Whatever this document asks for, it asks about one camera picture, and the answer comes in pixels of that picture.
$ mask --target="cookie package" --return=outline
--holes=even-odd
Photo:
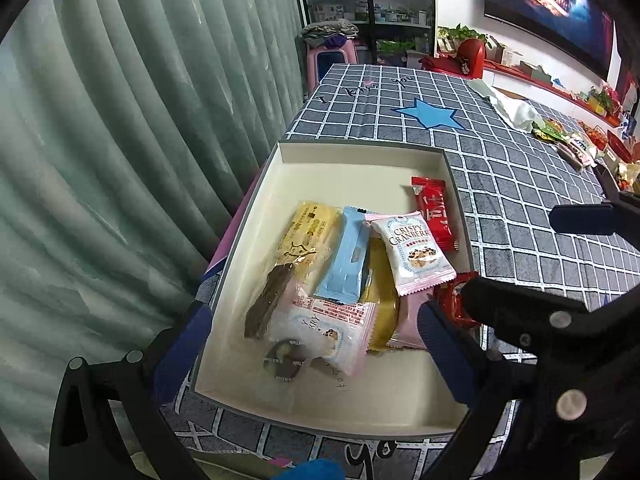
[[[411,185],[414,188],[418,209],[427,221],[438,247],[443,251],[457,250],[458,242],[451,233],[447,210],[444,205],[446,188],[444,180],[412,176]]]
[[[360,302],[369,301],[376,304],[377,311],[369,350],[383,352],[388,350],[386,342],[398,324],[399,300],[385,243],[380,238],[369,239],[369,275]]]
[[[420,211],[407,215],[366,215],[382,236],[398,296],[448,282],[456,271],[433,238]]]
[[[366,357],[376,304],[342,305],[311,298],[301,286],[292,296],[293,301],[281,301],[273,311],[267,338],[273,342],[293,339],[315,350],[318,337],[323,336],[328,342],[324,360],[348,376],[357,374]]]
[[[389,339],[392,348],[418,348],[427,350],[418,332],[418,311],[423,303],[433,299],[433,289],[426,288],[400,298],[398,326]]]
[[[365,209],[345,207],[342,237],[331,264],[316,288],[316,296],[342,304],[356,303],[366,283],[364,262],[371,227],[364,221]]]
[[[340,210],[318,202],[303,202],[274,253],[274,267],[244,318],[244,336],[262,339],[271,313],[290,280],[313,290],[331,257],[338,233]]]

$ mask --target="pink snack package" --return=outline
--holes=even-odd
[[[387,343],[388,346],[427,350],[418,332],[418,311],[425,301],[432,299],[433,288],[426,288],[400,298],[398,325]]]
[[[398,296],[456,277],[420,211],[401,216],[365,215],[365,220],[385,241]]]

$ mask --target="yellow snack package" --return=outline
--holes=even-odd
[[[303,202],[276,249],[276,265],[294,264],[294,275],[310,293],[340,235],[340,209],[319,202]]]
[[[360,301],[377,304],[376,323],[369,340],[369,350],[388,350],[386,342],[398,324],[399,300],[385,243],[380,238],[369,239],[369,277]]]
[[[274,252],[274,267],[260,295],[244,317],[244,336],[262,339],[271,314],[283,300],[291,280],[310,294],[332,255],[340,235],[340,209],[318,202],[303,202]]]

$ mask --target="light blue snack package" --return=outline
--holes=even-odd
[[[357,303],[365,285],[364,262],[369,247],[371,227],[364,222],[364,209],[345,207],[342,237],[326,270],[316,296],[342,304]]]

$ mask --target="curtain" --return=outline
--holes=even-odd
[[[69,359],[190,304],[302,104],[300,27],[296,0],[31,0],[0,44],[0,427],[40,478]]]

